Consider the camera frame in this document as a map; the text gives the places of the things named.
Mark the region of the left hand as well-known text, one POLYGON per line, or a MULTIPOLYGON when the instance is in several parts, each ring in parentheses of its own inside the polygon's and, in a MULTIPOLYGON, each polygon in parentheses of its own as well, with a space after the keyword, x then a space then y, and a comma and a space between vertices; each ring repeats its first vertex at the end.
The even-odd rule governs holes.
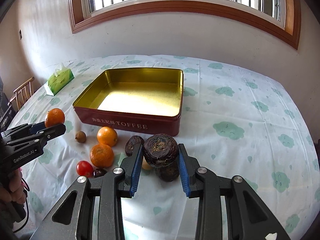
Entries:
POLYGON ((0 199, 1 211, 5 210, 6 204, 10 203, 11 201, 22 205, 25 203, 26 196, 24 193, 24 186, 22 183, 22 172, 20 168, 14 172, 13 177, 10 179, 9 191, 6 190, 3 186, 1 186, 0 199))

